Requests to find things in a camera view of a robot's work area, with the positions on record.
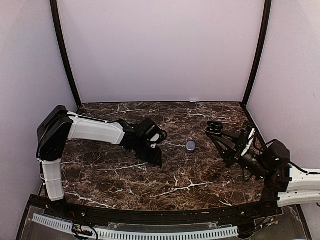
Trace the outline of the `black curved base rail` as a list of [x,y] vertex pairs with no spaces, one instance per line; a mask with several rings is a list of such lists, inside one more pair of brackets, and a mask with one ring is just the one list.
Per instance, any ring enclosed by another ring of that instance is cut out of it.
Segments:
[[222,208],[182,211],[134,211],[107,209],[67,203],[78,221],[93,225],[123,224],[197,224],[218,222],[220,224],[247,223],[255,219],[281,215],[283,210],[275,203],[253,202]]

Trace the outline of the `black frame post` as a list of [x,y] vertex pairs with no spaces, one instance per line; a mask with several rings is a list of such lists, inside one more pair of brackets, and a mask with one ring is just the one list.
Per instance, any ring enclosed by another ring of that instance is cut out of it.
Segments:
[[244,96],[242,98],[241,105],[244,109],[247,108],[254,83],[256,80],[256,76],[258,73],[259,65],[261,62],[263,50],[264,50],[264,45],[265,45],[265,40],[267,36],[267,31],[268,31],[268,25],[269,25],[269,19],[270,19],[270,14],[271,14],[271,7],[272,7],[272,0],[265,0],[264,1],[264,7],[263,7],[263,14],[262,14],[262,20],[261,20],[261,26],[260,26],[260,31],[259,31],[259,36],[258,36],[258,41],[257,41],[257,46],[256,46],[256,51],[252,63],[252,68],[250,71],[250,75],[248,78],[247,86],[244,92]]
[[49,2],[50,2],[50,9],[51,9],[51,15],[52,15],[52,20],[53,20],[55,35],[56,35],[63,67],[65,70],[65,74],[66,74],[66,77],[68,80],[68,85],[70,87],[70,90],[71,90],[73,99],[75,101],[76,107],[77,107],[77,109],[79,109],[82,106],[82,101],[80,98],[78,88],[76,86],[76,81],[73,76],[69,56],[67,53],[67,48],[66,48],[66,44],[65,44],[65,40],[64,40],[62,24],[61,24],[61,20],[60,20],[59,9],[58,9],[58,1],[57,0],[50,0]]

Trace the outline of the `black earbud charging case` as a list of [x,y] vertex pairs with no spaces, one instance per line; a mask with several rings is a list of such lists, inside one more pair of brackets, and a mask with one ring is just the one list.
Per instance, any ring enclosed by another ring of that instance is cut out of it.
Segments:
[[205,132],[212,135],[219,135],[223,132],[223,124],[218,121],[208,121]]

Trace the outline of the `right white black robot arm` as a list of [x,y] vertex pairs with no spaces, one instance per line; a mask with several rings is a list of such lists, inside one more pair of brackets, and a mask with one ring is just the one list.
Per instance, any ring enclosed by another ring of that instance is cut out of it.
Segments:
[[291,162],[291,153],[280,141],[259,150],[256,130],[244,127],[240,133],[224,131],[221,125],[208,126],[205,134],[214,143],[226,168],[239,165],[257,181],[264,181],[261,201],[255,213],[266,217],[275,208],[320,202],[320,171],[304,169]]

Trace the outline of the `right black frame post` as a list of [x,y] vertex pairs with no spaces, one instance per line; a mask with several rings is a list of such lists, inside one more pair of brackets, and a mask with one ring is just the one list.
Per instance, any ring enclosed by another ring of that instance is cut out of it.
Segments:
[[247,86],[244,92],[244,96],[242,98],[241,105],[244,109],[247,108],[254,83],[256,80],[256,76],[258,73],[259,65],[261,62],[263,50],[264,50],[264,45],[265,45],[265,40],[267,36],[267,31],[268,31],[268,25],[269,25],[269,19],[270,19],[270,14],[271,14],[271,7],[272,7],[272,0],[265,0],[264,1],[264,7],[263,7],[263,14],[262,14],[262,20],[261,20],[261,26],[260,26],[260,31],[259,31],[259,36],[258,36],[258,41],[257,41],[257,46],[256,46],[256,51],[252,63],[252,68],[250,71],[250,75],[248,78]]

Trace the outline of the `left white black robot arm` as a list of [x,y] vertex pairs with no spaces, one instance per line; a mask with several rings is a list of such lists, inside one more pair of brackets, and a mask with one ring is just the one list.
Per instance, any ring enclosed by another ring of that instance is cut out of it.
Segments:
[[58,105],[37,129],[38,147],[36,158],[40,162],[40,172],[45,183],[51,210],[60,218],[71,213],[65,198],[61,159],[68,140],[89,140],[109,143],[133,151],[135,157],[156,165],[162,165],[162,150],[157,146],[167,138],[150,118],[140,123],[125,120],[102,120],[70,112]]

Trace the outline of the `purple earbud charging case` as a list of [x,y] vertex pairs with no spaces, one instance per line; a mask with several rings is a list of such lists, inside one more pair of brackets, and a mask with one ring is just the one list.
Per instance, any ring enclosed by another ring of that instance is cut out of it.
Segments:
[[196,150],[196,143],[193,140],[189,140],[187,141],[186,145],[185,145],[185,149],[188,153],[193,153]]

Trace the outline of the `left black frame post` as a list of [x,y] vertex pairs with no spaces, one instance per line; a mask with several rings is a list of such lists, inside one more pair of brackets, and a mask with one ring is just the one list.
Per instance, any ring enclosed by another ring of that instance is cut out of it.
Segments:
[[75,101],[76,107],[77,107],[77,109],[79,109],[82,106],[82,101],[80,98],[78,88],[76,86],[76,81],[73,76],[69,56],[67,53],[67,48],[66,48],[66,44],[65,44],[65,40],[64,40],[62,24],[61,24],[61,20],[60,20],[59,9],[58,9],[58,1],[57,0],[50,0],[49,2],[50,2],[50,9],[51,9],[51,15],[52,15],[52,20],[53,20],[55,35],[56,35],[63,67],[65,70],[65,74],[66,74],[66,77],[68,80],[68,85],[70,87],[70,90],[71,90],[73,99]]

